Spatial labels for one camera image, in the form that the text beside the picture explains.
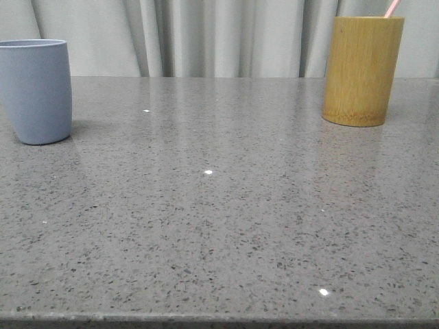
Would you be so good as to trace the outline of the bamboo wooden cup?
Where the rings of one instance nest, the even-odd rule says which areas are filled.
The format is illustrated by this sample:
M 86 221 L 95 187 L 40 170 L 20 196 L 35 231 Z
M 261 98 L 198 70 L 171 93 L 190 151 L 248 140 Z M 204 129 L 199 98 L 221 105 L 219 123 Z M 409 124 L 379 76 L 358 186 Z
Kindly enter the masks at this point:
M 404 22 L 400 16 L 334 18 L 323 119 L 352 127 L 385 123 Z

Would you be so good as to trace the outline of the blue plastic cup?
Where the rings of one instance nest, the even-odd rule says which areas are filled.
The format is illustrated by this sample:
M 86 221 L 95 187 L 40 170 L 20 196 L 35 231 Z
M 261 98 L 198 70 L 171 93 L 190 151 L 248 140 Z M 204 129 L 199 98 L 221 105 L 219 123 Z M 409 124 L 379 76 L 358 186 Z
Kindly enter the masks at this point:
M 72 92 L 67 42 L 1 42 L 1 105 L 22 143 L 45 145 L 69 137 Z

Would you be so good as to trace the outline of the grey-white curtain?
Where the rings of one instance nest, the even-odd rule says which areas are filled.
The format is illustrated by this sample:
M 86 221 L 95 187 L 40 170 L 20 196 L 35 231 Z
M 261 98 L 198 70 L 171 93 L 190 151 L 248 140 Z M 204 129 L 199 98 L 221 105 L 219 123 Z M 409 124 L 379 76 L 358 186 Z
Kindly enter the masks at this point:
M 337 16 L 389 1 L 2 1 L 1 39 L 60 39 L 76 76 L 323 77 Z

